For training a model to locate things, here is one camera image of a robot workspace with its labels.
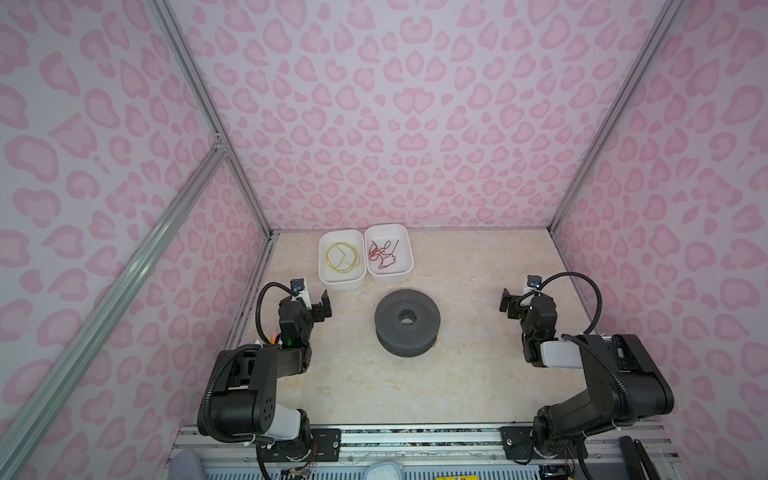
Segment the aluminium frame post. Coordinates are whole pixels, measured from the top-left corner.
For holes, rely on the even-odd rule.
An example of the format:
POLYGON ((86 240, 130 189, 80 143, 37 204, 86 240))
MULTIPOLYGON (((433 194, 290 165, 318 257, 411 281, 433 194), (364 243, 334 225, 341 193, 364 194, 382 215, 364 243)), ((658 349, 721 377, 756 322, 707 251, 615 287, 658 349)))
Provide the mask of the aluminium frame post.
POLYGON ((669 37, 674 33, 677 24, 684 16, 689 2, 684 0, 668 0, 662 5, 653 26, 650 28, 640 50, 638 51, 627 75, 622 80, 620 88, 607 110, 604 120, 597 129, 596 135, 575 171, 566 189, 562 202, 558 206, 547 230, 551 237, 565 223, 566 216, 576 203, 576 198, 585 185, 587 177, 599 160, 610 136, 619 125, 622 116, 629 108, 633 98, 640 89, 644 78, 660 56, 669 37))
POLYGON ((148 0, 146 5, 151 10, 162 35, 169 44, 171 55, 176 60, 191 94, 216 140, 216 145, 224 150, 225 161, 234 176, 236 185, 244 196, 246 206, 256 220, 261 234, 265 238, 270 239, 273 231, 266 221, 265 214, 258 203, 254 189, 247 178, 245 168, 240 162, 240 158, 216 109, 212 94, 195 62, 191 48, 176 18, 172 5, 169 1, 165 0, 148 0))

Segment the white plastic tray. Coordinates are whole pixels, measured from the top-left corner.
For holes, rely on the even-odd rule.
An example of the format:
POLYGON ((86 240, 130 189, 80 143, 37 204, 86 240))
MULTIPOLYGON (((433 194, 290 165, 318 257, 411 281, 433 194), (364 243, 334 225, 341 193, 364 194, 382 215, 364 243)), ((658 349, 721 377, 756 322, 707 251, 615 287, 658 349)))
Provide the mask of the white plastic tray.
POLYGON ((407 229, 399 224, 369 227, 364 232, 365 260, 375 282, 405 281, 415 266, 407 229))
POLYGON ((357 230, 325 233, 319 240, 318 276, 328 291, 361 288, 367 275, 364 237, 357 230))

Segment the aluminium frame diagonal bar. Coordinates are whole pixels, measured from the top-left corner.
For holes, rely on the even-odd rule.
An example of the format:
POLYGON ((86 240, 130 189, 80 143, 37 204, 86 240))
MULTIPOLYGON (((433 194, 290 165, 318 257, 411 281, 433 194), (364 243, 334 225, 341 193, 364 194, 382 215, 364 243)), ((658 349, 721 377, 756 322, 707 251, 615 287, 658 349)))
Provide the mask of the aluminium frame diagonal bar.
POLYGON ((3 479, 21 473, 227 155, 226 145, 211 149, 19 411, 1 439, 3 479))

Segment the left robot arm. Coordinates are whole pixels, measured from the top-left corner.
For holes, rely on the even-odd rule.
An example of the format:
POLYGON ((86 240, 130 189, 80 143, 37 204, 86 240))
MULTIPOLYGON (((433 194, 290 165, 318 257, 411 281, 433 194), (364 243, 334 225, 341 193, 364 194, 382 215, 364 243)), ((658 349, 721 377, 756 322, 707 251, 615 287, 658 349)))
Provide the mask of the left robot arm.
POLYGON ((288 285, 265 284, 254 313, 261 341, 218 354, 197 414, 199 433, 220 443, 252 442, 286 449, 292 457, 305 455, 312 448, 308 415, 278 404, 277 381, 306 373, 314 326, 331 316, 329 296, 324 293, 318 303, 312 302, 304 278, 288 285), (278 304, 278 335, 269 340, 261 325, 261 310, 272 288, 286 297, 278 304))

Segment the aluminium frame right post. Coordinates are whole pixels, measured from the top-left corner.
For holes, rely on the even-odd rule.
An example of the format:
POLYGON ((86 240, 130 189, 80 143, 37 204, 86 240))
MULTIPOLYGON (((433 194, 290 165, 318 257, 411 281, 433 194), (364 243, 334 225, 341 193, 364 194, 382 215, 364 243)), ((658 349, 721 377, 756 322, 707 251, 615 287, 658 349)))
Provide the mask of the aluminium frame right post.
POLYGON ((562 202, 558 206, 547 230, 551 237, 565 223, 566 216, 576 203, 576 198, 585 185, 587 177, 599 160, 610 136, 619 125, 622 116, 629 108, 633 98, 640 89, 644 78, 660 56, 669 37, 674 33, 677 24, 684 16, 689 2, 684 0, 668 0, 662 5, 653 26, 650 28, 640 50, 638 51, 627 75, 622 80, 620 88, 607 110, 604 120, 597 129, 596 135, 575 171, 566 189, 562 202))

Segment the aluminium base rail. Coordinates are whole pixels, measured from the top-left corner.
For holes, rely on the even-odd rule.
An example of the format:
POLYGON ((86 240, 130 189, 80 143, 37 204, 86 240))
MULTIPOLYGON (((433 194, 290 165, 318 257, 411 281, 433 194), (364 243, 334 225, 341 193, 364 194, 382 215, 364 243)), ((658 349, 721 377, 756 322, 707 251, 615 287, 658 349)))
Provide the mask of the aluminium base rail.
POLYGON ((598 434, 540 455, 524 423, 320 425, 303 454, 277 444, 223 444, 180 430, 164 479, 685 479, 658 422, 598 434))

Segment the white plastic tray right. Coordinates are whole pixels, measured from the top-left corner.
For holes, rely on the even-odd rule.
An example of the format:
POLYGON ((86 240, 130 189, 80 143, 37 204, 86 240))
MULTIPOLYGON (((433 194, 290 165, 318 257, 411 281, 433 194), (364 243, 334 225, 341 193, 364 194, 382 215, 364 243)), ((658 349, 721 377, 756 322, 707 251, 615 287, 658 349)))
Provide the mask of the white plastic tray right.
POLYGON ((369 227, 364 232, 365 260, 375 282, 405 281, 415 266, 407 229, 399 224, 369 227))

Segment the dark grey cable spool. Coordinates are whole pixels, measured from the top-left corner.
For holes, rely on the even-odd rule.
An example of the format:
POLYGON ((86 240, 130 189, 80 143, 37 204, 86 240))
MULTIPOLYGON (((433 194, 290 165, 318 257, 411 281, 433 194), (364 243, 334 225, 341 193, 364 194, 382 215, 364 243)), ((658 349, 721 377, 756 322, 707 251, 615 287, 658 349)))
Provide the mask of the dark grey cable spool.
POLYGON ((404 358, 420 356, 437 342, 441 314, 427 294, 400 289, 387 294, 374 314, 376 336, 389 353, 404 358))

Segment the aluminium frame left post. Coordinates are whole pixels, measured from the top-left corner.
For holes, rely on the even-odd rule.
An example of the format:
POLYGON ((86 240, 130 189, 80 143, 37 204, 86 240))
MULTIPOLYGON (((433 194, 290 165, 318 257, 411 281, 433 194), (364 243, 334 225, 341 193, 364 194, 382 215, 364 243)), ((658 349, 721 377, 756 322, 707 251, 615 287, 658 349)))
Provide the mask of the aluminium frame left post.
POLYGON ((244 196, 246 206, 256 220, 261 234, 265 238, 270 239, 273 231, 266 221, 265 214, 258 203, 254 189, 247 178, 245 168, 240 162, 240 158, 216 109, 212 94, 195 62, 191 48, 176 18, 172 5, 169 1, 165 0, 148 0, 146 5, 151 10, 162 35, 169 44, 171 55, 176 60, 191 94, 216 140, 216 145, 224 150, 225 161, 234 176, 236 185, 244 196))

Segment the white plastic tray left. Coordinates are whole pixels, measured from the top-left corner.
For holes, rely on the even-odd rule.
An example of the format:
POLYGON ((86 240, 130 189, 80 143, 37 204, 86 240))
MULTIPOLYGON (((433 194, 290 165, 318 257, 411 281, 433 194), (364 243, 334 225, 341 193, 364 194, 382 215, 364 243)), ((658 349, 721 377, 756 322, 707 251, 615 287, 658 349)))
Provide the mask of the white plastic tray left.
POLYGON ((318 276, 328 291, 361 288, 367 275, 364 237, 357 230, 325 233, 319 240, 318 276))

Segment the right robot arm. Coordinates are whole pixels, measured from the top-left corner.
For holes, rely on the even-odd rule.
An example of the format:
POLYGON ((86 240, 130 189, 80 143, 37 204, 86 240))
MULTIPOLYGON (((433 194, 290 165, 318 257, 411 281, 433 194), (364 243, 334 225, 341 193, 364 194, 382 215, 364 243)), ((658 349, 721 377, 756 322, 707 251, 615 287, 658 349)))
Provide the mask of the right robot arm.
POLYGON ((521 294, 502 292, 499 310, 518 321, 528 364, 577 369, 585 379, 582 392, 541 407, 527 435, 502 431, 507 459, 519 465, 566 453, 583 459, 588 438, 672 412, 672 388, 639 337, 597 334, 603 296, 589 276, 568 271, 548 278, 530 275, 521 294), (554 281, 568 277, 586 282, 595 294, 593 317, 579 335, 558 332, 557 304, 544 291, 554 281))

